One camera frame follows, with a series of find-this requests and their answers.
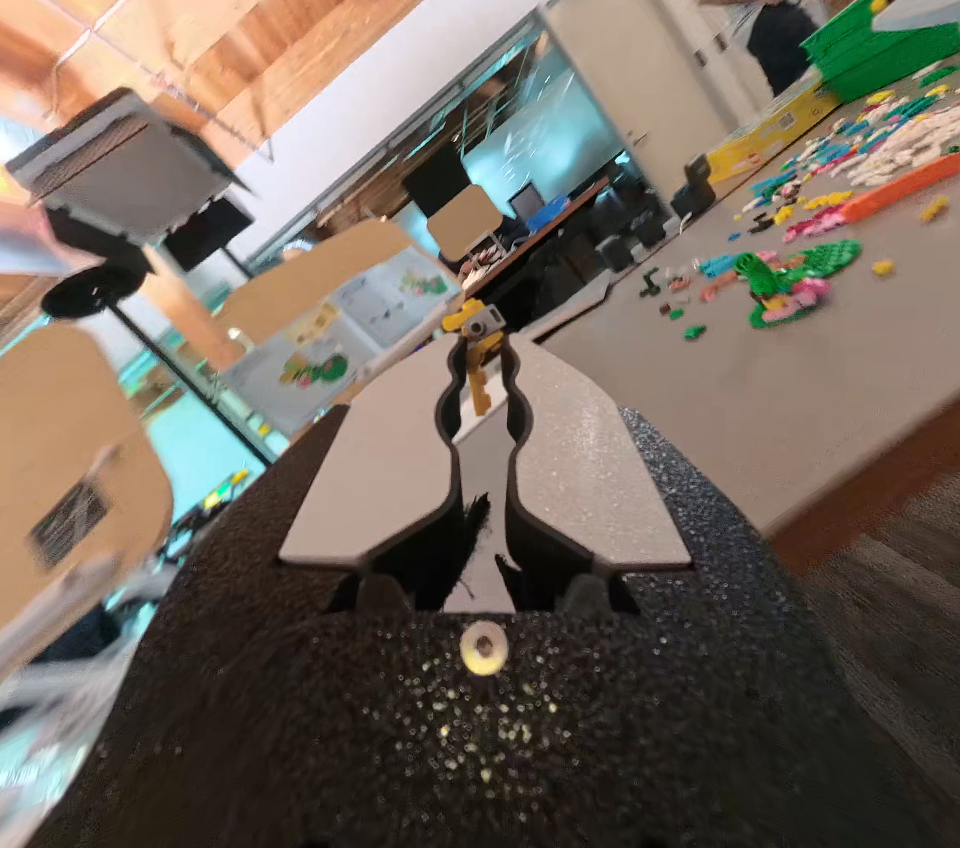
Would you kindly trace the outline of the yellow brick set box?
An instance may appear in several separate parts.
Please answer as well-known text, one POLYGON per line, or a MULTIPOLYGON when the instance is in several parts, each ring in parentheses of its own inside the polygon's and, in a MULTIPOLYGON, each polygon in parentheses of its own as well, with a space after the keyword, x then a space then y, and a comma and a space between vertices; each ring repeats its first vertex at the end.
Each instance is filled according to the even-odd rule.
POLYGON ((816 70, 774 98, 751 125, 741 127, 706 156, 708 181, 731 190, 746 181, 842 106, 816 70))

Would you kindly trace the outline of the black flat panel on stand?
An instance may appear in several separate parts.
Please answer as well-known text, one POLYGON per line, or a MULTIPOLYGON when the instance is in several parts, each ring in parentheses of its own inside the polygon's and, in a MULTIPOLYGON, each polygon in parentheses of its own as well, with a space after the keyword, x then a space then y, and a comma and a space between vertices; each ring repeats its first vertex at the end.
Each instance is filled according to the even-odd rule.
POLYGON ((167 305, 169 325, 219 374, 236 355, 233 339, 182 281, 162 240, 211 200, 246 183, 198 134, 118 88, 64 126, 38 136, 2 163, 2 181, 23 201, 2 196, 2 276, 47 277, 40 307, 49 319, 78 322, 103 311, 137 338, 181 387, 264 468, 274 458, 248 425, 226 412, 209 381, 149 337, 122 308, 143 289, 167 305), (191 308, 198 303, 198 313, 191 308))

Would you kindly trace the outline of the black monitor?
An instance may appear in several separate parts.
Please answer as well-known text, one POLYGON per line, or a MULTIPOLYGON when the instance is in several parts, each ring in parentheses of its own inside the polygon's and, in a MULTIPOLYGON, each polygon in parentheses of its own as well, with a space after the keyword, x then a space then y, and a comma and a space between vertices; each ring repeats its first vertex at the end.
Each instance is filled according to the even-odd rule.
POLYGON ((183 271, 191 272, 229 246, 255 219, 227 196, 211 200, 162 240, 160 246, 183 271))
POLYGON ((469 188, 472 180, 458 146, 448 141, 406 174, 401 184, 417 209, 429 219, 469 188))

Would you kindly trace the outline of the pile of loose toy bricks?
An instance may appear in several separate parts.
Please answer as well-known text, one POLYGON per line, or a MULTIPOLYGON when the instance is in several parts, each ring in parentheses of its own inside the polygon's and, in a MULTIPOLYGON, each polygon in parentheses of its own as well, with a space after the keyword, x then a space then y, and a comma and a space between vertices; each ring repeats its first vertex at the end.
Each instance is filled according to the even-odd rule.
POLYGON ((767 178, 751 183, 723 230, 726 247, 720 254, 659 269, 658 313, 676 321, 687 313, 693 289, 707 303, 724 288, 745 283, 733 271, 738 254, 786 259, 846 234, 854 225, 841 217, 847 202, 953 153, 958 153, 958 57, 869 94, 850 114, 818 128, 767 178))

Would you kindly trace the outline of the black desk device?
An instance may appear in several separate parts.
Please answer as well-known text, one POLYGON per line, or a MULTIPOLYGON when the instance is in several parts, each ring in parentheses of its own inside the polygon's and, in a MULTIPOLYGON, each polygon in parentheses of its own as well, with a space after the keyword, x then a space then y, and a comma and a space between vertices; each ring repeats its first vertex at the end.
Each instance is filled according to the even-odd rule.
POLYGON ((680 219, 695 219, 713 207, 717 198, 711 184, 711 173, 706 154, 701 154, 684 165, 683 185, 670 201, 672 209, 680 219))

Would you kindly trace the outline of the green and pink brick build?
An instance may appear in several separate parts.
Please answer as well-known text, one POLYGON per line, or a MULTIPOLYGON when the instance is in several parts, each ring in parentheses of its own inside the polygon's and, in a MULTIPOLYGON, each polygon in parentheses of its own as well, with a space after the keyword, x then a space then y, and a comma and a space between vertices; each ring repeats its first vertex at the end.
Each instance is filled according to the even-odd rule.
POLYGON ((753 300, 749 322, 766 329, 795 322, 832 295, 832 278, 856 262, 861 243, 842 239, 815 245, 786 259, 776 254, 741 253, 732 267, 753 300))

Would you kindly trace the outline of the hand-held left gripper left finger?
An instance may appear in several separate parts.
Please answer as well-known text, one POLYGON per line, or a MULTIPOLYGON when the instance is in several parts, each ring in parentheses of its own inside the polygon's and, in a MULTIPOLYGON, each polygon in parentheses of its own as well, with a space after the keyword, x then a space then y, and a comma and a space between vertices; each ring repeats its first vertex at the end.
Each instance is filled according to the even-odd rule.
POLYGON ((439 611, 463 569, 463 339, 445 335, 379 374, 352 401, 278 558, 383 574, 419 611, 439 611))

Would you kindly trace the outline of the green storage bins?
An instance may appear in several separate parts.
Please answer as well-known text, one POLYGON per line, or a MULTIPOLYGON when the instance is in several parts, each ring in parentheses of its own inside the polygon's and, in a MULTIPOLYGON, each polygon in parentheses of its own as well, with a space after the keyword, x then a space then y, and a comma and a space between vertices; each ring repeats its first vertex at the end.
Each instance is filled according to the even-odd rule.
POLYGON ((891 33, 872 28, 875 0, 854 0, 801 47, 822 82, 844 104, 959 51, 956 23, 891 33))

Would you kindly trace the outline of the grey desk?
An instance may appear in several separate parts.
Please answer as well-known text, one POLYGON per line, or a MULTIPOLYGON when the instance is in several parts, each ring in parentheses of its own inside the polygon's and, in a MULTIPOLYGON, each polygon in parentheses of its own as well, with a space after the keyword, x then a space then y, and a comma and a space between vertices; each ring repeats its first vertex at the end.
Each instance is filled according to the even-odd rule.
MULTIPOLYGON (((733 192, 652 267, 720 254, 748 196, 733 192)), ((542 348, 636 409, 800 570, 958 452, 958 175, 829 241, 861 243, 818 309, 753 329, 745 283, 683 318, 641 299, 640 273, 542 348), (698 340, 685 329, 706 325, 698 340)))

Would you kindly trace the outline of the yellow brick assembly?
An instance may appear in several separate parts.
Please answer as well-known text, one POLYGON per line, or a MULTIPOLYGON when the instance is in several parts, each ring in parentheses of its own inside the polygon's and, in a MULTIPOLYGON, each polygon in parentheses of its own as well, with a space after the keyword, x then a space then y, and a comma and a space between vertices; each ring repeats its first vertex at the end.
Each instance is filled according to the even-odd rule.
POLYGON ((476 298, 466 300, 461 309, 441 320, 445 334, 465 339, 466 381, 469 385, 474 414, 478 419, 492 409, 492 398, 486 390, 486 361, 500 350, 506 337, 506 322, 494 306, 486 306, 476 298))

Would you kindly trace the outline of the brick instruction booklet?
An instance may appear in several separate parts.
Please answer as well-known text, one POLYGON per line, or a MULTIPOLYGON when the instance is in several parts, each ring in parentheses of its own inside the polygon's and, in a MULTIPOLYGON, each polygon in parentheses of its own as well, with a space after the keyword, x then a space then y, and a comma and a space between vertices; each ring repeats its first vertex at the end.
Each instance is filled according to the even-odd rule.
POLYGON ((223 384, 291 438, 402 348, 429 338, 460 293, 450 271, 407 247, 254 342, 223 384))

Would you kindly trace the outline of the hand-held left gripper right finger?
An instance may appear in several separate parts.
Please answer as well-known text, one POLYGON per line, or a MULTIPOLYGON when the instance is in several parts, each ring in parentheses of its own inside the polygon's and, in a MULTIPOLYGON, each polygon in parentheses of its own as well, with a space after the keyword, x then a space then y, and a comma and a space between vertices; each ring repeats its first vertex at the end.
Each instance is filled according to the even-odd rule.
POLYGON ((681 532, 614 400, 527 336, 504 344, 504 579, 519 611, 554 611, 584 590, 635 612, 630 575, 692 569, 681 532))

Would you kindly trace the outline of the orange brick separator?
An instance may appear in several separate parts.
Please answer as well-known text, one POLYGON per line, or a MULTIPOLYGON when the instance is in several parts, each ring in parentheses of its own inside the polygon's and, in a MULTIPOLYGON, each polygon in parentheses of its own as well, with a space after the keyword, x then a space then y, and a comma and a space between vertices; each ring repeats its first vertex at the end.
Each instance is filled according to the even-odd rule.
POLYGON ((959 154, 937 158, 872 191, 858 195, 843 206, 841 217, 852 225, 959 174, 959 154))

